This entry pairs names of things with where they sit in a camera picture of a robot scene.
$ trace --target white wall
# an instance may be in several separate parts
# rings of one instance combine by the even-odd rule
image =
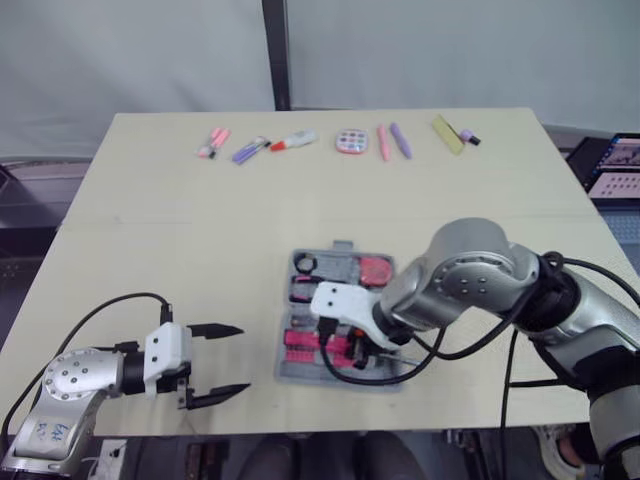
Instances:
[[[0,156],[91,156],[117,112],[215,110],[273,110],[260,0],[0,2]]]
[[[640,129],[637,0],[288,0],[295,107],[530,106]]]

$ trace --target black cable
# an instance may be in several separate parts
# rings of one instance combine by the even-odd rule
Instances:
[[[511,382],[509,386],[511,388],[537,388],[537,387],[557,387],[566,385],[559,378],[552,378],[549,380],[529,380],[525,382]]]
[[[436,358],[439,358],[441,360],[460,360],[461,358],[468,357],[469,355],[476,353],[481,348],[484,348],[485,346],[487,346],[498,335],[504,332],[509,325],[515,322],[518,316],[520,315],[520,313],[522,313],[522,310],[524,309],[527,302],[531,300],[531,298],[537,293],[538,289],[539,289],[539,285],[537,283],[532,285],[531,288],[529,288],[516,301],[515,305],[513,306],[513,308],[507,315],[507,317],[502,322],[496,325],[491,331],[489,331],[489,333],[487,333],[484,337],[482,337],[476,343],[466,348],[463,348],[458,352],[455,352],[455,353],[439,352],[437,351],[437,347],[435,347],[435,345],[432,347],[427,343],[425,343],[425,341],[422,340],[421,338],[415,338],[415,337],[414,338],[422,348],[424,348],[429,353],[433,353]]]
[[[610,272],[606,268],[601,267],[600,265],[596,265],[595,263],[585,262],[584,260],[578,260],[575,258],[564,257],[564,263],[568,265],[576,265],[578,267],[587,268],[589,270],[593,270],[594,272],[598,272],[600,275],[604,275],[609,280],[616,283],[620,288],[622,288],[627,293],[627,295],[629,295],[633,299],[636,305],[640,307],[640,294],[638,294],[638,292],[636,292],[631,285],[629,285],[615,273]]]
[[[60,347],[56,351],[56,353],[54,355],[54,358],[57,357],[58,355],[60,355],[65,350],[65,348],[67,348],[67,346],[69,345],[69,343],[73,339],[74,335],[76,333],[78,333],[78,330],[80,330],[80,328],[82,328],[82,326],[85,323],[87,323],[98,312],[104,310],[105,308],[109,307],[110,305],[113,305],[114,303],[122,302],[123,300],[129,300],[131,298],[138,298],[138,297],[150,297],[150,298],[155,298],[156,300],[158,300],[162,304],[162,307],[160,309],[160,322],[164,323],[164,322],[167,322],[167,321],[172,321],[172,315],[173,314],[172,314],[172,311],[171,311],[171,304],[169,304],[169,302],[167,302],[160,295],[155,294],[155,293],[150,293],[150,292],[137,292],[137,293],[129,293],[127,295],[121,295],[120,297],[115,297],[115,298],[112,298],[111,300],[107,300],[106,302],[104,302],[101,305],[98,305],[96,308],[94,308],[88,314],[86,314],[77,323],[77,325],[71,330],[71,332],[69,332],[69,334],[65,337],[65,339],[62,341],[62,344],[60,345]],[[9,409],[9,412],[7,412],[7,415],[5,416],[4,421],[2,422],[2,431],[0,432],[0,448],[1,448],[1,451],[2,451],[2,456],[4,456],[9,450],[9,424],[11,423],[11,419],[13,418],[13,415],[16,413],[18,408],[20,408],[20,405],[22,404],[24,399],[27,397],[27,395],[29,395],[29,392],[34,387],[34,385],[36,383],[38,383],[38,380],[40,379],[40,377],[42,377],[42,375],[44,374],[44,371],[45,371],[46,368],[47,368],[47,366],[45,365],[42,368],[42,370],[40,370],[40,372],[38,372],[38,374],[33,378],[33,380],[31,380],[31,382],[29,382],[29,385],[27,385],[27,388],[18,397],[16,402],[11,406],[11,408]],[[40,391],[41,390],[39,389],[38,393],[36,393],[35,400],[34,400],[34,405],[37,402],[38,397],[40,396]]]
[[[509,355],[507,357],[507,368],[504,373],[504,388],[502,389],[502,407],[500,408],[500,456],[502,463],[502,479],[507,480],[507,403],[509,402],[509,382],[511,381],[511,369],[513,367],[513,355],[516,351],[516,340],[518,331],[513,330],[511,343],[509,344]]]
[[[446,328],[441,328],[440,331],[438,332],[438,336],[436,337],[436,341],[435,341],[435,343],[433,345],[434,351],[437,351],[438,347],[440,347],[440,344],[442,343],[442,339],[444,338],[444,334],[445,334],[446,330],[447,330]],[[412,336],[413,336],[414,340],[416,340],[418,338],[417,335],[412,335]],[[422,360],[418,364],[418,366],[416,366],[416,368],[414,368],[410,372],[404,373],[402,375],[398,375],[396,377],[370,380],[370,379],[364,379],[364,378],[350,377],[348,375],[344,375],[343,373],[339,372],[333,366],[333,364],[331,363],[331,359],[329,358],[329,355],[327,354],[327,344],[326,344],[326,342],[320,342],[320,354],[322,355],[322,359],[324,360],[324,364],[326,365],[327,369],[338,380],[342,380],[343,382],[347,382],[347,383],[352,383],[354,385],[367,385],[367,386],[371,386],[371,387],[381,387],[381,386],[385,386],[385,385],[396,385],[398,383],[405,382],[405,381],[415,377],[420,372],[422,372],[427,367],[427,365],[429,365],[429,363],[431,363],[431,360],[433,360],[435,358],[434,353],[433,352],[429,352],[427,354],[427,356],[425,357],[425,359]]]

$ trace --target purple marker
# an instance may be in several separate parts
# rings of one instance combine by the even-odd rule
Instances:
[[[259,150],[268,147],[271,142],[264,137],[258,137],[249,145],[245,145],[242,149],[233,154],[231,159],[234,163],[242,165],[244,162],[253,157]]]
[[[400,131],[400,127],[396,122],[393,122],[389,126],[389,130],[391,130],[391,135],[396,139],[396,144],[400,151],[404,154],[405,157],[411,158],[411,147],[409,146],[409,142],[404,138],[402,132]]]

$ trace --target sneaker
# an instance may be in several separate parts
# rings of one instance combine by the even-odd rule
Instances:
[[[567,463],[558,449],[558,439],[571,432],[569,425],[542,425],[532,427],[540,443],[540,455],[542,462],[549,474],[556,480],[576,480],[584,478],[584,465],[574,467]]]

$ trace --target person's leg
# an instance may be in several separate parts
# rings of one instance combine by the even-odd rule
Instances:
[[[571,426],[543,425],[534,427],[533,431],[538,436],[542,462],[553,478],[556,480],[575,480],[584,476],[586,459],[581,458],[578,452],[573,449],[571,436],[574,429]],[[576,438],[582,439],[583,436],[584,430],[581,427]]]
[[[354,450],[358,480],[427,480],[402,440],[389,432],[369,432]]]
[[[269,435],[251,452],[238,480],[294,480],[297,471],[296,443],[286,435]]]
[[[300,442],[303,480],[353,479],[352,450],[356,432],[318,432]]]
[[[576,425],[576,428],[568,436],[558,440],[558,446],[560,447],[560,454],[570,463],[574,463],[573,461],[592,465],[600,463],[598,450],[596,450],[596,445],[593,443],[588,423]]]

